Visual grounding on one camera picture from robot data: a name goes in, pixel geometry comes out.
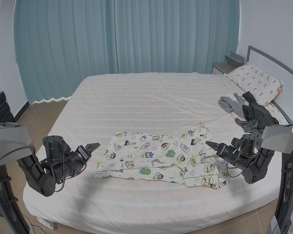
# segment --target wall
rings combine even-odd
[[[293,0],[240,0],[237,53],[251,45],[293,68]]]
[[[13,19],[16,0],[0,0],[0,92],[15,116],[28,101],[15,59]]]

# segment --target white pillow with heart print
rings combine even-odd
[[[256,102],[262,106],[269,104],[283,90],[278,78],[263,72],[252,63],[236,68],[226,74],[226,77],[243,91],[250,91]]]

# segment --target nightstand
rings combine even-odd
[[[244,58],[232,51],[230,55],[225,55],[225,59],[228,63],[213,63],[212,74],[228,74],[244,64]]]

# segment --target dark gray garment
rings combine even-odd
[[[235,119],[235,122],[243,128],[244,132],[250,133],[251,135],[256,136],[255,147],[257,150],[259,150],[261,143],[263,142],[263,139],[262,139],[263,129],[257,129],[258,121],[254,119],[247,122],[247,121],[241,121],[239,119]]]
[[[218,103],[224,111],[228,113],[232,113],[234,111],[235,114],[237,114],[240,118],[245,119],[243,110],[242,110],[243,104],[237,101],[233,101],[231,98],[224,97],[224,96],[220,97],[220,100],[218,101]]]
[[[237,99],[237,101],[238,101],[239,103],[241,103],[242,105],[244,105],[244,103],[245,103],[245,98],[244,98],[244,97],[240,97],[240,96],[238,96],[237,93],[233,93],[233,95],[234,95],[234,97]]]

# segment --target black baseboard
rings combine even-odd
[[[29,103],[28,101],[26,102],[26,104],[23,105],[23,107],[20,109],[20,111],[16,114],[15,116],[15,120],[18,121],[19,118],[22,116],[22,114],[25,112],[25,110],[29,107]]]

